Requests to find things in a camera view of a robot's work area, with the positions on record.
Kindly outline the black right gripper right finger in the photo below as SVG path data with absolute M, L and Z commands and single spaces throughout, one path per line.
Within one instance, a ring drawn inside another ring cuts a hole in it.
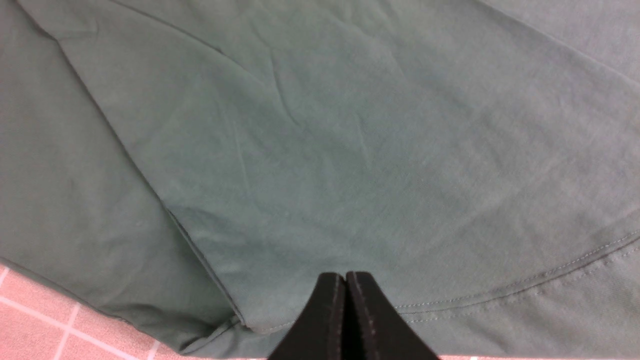
M 438 360 L 369 272 L 346 274 L 346 360 Z

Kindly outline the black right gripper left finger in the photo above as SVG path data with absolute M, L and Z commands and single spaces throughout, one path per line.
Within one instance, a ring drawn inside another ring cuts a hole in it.
M 270 360 L 342 359 L 346 286 L 338 273 L 322 273 L 304 309 Z

